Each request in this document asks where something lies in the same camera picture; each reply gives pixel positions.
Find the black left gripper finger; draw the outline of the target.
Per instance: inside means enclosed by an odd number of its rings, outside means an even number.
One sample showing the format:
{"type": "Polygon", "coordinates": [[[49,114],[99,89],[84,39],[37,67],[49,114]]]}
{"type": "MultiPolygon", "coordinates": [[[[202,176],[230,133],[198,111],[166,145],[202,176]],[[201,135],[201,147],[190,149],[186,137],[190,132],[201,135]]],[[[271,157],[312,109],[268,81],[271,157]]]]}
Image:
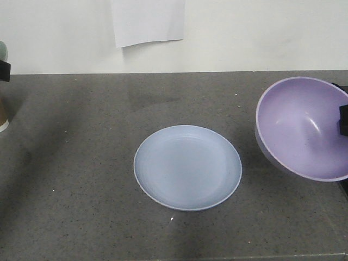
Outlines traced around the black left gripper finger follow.
{"type": "Polygon", "coordinates": [[[11,77],[11,64],[6,61],[0,61],[0,80],[9,82],[11,77]]]}

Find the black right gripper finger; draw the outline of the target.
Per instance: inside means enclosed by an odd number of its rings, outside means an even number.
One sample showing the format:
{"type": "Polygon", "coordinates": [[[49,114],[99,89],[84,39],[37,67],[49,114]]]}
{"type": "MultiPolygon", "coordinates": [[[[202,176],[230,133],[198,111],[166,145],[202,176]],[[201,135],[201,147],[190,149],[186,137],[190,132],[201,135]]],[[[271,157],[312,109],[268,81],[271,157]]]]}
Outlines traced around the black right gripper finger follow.
{"type": "Polygon", "coordinates": [[[348,136],[348,105],[342,105],[339,107],[340,119],[339,130],[343,136],[348,136]]]}

